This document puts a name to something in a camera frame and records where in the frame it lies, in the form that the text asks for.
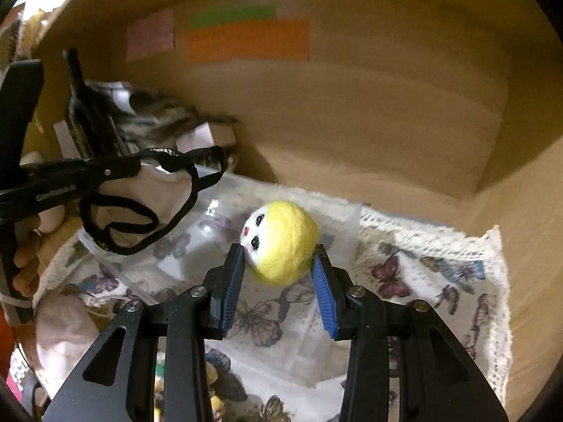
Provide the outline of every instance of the pink paper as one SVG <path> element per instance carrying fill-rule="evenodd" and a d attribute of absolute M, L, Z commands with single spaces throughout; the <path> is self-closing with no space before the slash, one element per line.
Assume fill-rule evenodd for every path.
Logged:
<path fill-rule="evenodd" d="M 127 28 L 126 60 L 139 60 L 166 52 L 174 47 L 174 13 L 163 9 Z"/>

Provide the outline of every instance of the felt doll head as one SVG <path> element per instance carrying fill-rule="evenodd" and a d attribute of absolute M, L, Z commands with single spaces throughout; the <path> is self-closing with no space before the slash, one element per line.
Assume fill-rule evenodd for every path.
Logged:
<path fill-rule="evenodd" d="M 240 243 L 246 262 L 266 284 L 288 286 L 311 268 L 319 227 L 291 201 L 257 209 L 244 224 Z"/>

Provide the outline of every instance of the doll face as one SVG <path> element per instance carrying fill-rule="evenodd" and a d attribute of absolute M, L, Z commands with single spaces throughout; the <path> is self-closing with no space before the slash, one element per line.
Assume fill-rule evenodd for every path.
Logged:
<path fill-rule="evenodd" d="M 252 213 L 244 224 L 240 234 L 240 243 L 244 246 L 244 255 L 248 264 L 257 266 L 260 251 L 260 228 L 266 223 L 267 208 L 265 206 Z"/>

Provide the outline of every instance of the colored paper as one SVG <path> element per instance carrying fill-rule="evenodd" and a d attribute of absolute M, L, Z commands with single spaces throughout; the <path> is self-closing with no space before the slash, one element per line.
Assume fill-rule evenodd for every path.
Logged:
<path fill-rule="evenodd" d="M 126 60 L 139 60 L 174 48 L 174 13 L 163 9 L 127 28 Z"/>
<path fill-rule="evenodd" d="M 230 8 L 201 11 L 193 16 L 190 28 L 197 30 L 199 28 L 243 22 L 244 20 L 269 20 L 275 18 L 276 8 L 273 5 L 232 6 Z"/>
<path fill-rule="evenodd" d="M 309 60 L 308 19 L 253 20 L 186 33 L 190 63 L 234 58 Z"/>

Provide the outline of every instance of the human hand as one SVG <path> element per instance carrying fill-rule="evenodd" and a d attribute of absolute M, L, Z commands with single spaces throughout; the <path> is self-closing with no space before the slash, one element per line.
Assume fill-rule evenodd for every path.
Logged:
<path fill-rule="evenodd" d="M 20 272 L 13 278 L 13 288 L 24 297 L 30 297 L 39 288 L 39 258 L 37 252 L 41 247 L 41 236 L 34 230 L 41 225 L 39 216 L 33 218 L 33 230 L 27 235 L 26 242 L 21 245 L 13 256 L 14 264 Z"/>

